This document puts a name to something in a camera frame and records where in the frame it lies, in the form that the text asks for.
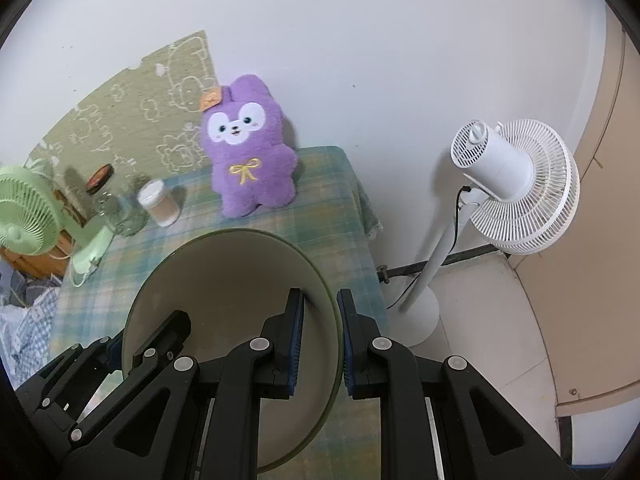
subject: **olive green plate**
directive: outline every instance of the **olive green plate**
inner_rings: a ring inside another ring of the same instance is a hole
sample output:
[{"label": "olive green plate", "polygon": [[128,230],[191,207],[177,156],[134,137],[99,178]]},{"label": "olive green plate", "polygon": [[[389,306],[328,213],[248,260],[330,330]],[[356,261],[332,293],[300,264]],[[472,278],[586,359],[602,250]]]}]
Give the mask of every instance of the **olive green plate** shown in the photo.
[{"label": "olive green plate", "polygon": [[199,362],[228,354],[284,311],[289,289],[306,296],[298,384],[289,400],[263,399],[258,468],[291,459],[324,424],[344,358],[342,320],[316,266],[294,245],[252,229],[215,231],[165,258],[146,279],[129,312],[122,345],[126,376],[133,352],[174,310],[187,312],[191,335],[181,355]]}]

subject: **purple plush toy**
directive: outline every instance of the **purple plush toy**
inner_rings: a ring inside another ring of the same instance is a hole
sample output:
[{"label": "purple plush toy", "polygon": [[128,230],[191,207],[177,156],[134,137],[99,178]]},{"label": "purple plush toy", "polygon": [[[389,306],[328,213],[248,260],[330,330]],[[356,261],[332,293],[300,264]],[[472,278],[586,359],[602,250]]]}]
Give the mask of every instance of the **purple plush toy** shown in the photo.
[{"label": "purple plush toy", "polygon": [[213,161],[211,187],[222,195],[222,213],[238,218],[260,204],[287,205],[296,194],[298,158],[282,143],[280,106],[255,75],[223,86],[220,98],[202,115],[200,144]]}]

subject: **plaid tablecloth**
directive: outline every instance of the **plaid tablecloth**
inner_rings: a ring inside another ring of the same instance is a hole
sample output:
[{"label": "plaid tablecloth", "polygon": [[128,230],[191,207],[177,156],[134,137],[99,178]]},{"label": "plaid tablecloth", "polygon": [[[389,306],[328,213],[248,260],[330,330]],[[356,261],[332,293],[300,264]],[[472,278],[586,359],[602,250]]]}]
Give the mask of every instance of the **plaid tablecloth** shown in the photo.
[{"label": "plaid tablecloth", "polygon": [[[380,227],[343,150],[335,146],[298,150],[296,199],[286,208],[259,208],[235,220],[222,216],[220,196],[210,188],[210,170],[168,179],[184,197],[182,214],[168,228],[152,221],[129,238],[116,237],[98,270],[79,288],[65,279],[50,341],[55,356],[76,342],[87,346],[124,326],[133,300],[151,271],[187,241],[220,228],[252,227],[297,244],[318,266],[334,293],[351,289],[361,314],[386,331],[385,308],[367,236]],[[100,401],[120,381],[110,376],[94,398]],[[341,388],[333,411],[315,439],[293,460],[262,479],[371,479],[380,476],[378,402],[353,401]]]}]

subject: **glass jar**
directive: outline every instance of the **glass jar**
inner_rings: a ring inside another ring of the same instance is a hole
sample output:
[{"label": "glass jar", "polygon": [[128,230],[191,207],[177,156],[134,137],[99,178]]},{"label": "glass jar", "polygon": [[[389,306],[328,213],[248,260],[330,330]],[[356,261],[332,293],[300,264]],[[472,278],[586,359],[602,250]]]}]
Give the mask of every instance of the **glass jar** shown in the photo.
[{"label": "glass jar", "polygon": [[93,197],[95,210],[117,235],[131,236],[145,226],[146,211],[138,204],[130,184],[116,177],[111,164],[95,172],[86,184],[86,192]]},{"label": "glass jar", "polygon": [[159,178],[150,180],[142,187],[138,192],[138,202],[159,226],[169,227],[180,216],[180,206],[171,190]]}]

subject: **black power cord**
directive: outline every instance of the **black power cord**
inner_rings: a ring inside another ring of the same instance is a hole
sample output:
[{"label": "black power cord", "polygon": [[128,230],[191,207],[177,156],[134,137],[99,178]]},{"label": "black power cord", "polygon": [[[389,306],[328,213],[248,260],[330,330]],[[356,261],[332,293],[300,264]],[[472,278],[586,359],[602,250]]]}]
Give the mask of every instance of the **black power cord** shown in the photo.
[{"label": "black power cord", "polygon": [[462,194],[463,191],[466,191],[467,193],[470,192],[471,191],[471,186],[462,186],[458,190],[458,194],[456,195],[456,221],[454,222],[456,232],[453,235],[453,245],[451,246],[451,251],[456,246],[456,242],[458,241],[458,214],[460,213],[460,208],[459,208],[460,195]]},{"label": "black power cord", "polygon": [[[458,194],[456,195],[456,219],[454,221],[454,225],[455,225],[455,234],[453,236],[453,245],[451,246],[451,250],[453,250],[453,248],[456,246],[456,242],[458,241],[458,214],[460,212],[460,208],[458,207],[458,205],[460,204],[460,195],[463,193],[463,191],[469,192],[471,191],[471,186],[462,186],[459,190],[458,190]],[[407,293],[407,291],[411,288],[411,286],[415,283],[415,281],[418,279],[418,276],[420,276],[422,272],[419,272],[418,274],[415,275],[414,279],[411,280],[411,283],[409,283],[409,285],[406,286],[405,290],[402,291],[402,294],[400,294],[400,296],[398,296],[398,299],[395,300],[392,304],[390,304],[386,309],[389,310],[390,308],[392,308],[393,306],[396,306],[396,304],[398,303],[398,301],[402,300],[402,297]]]}]

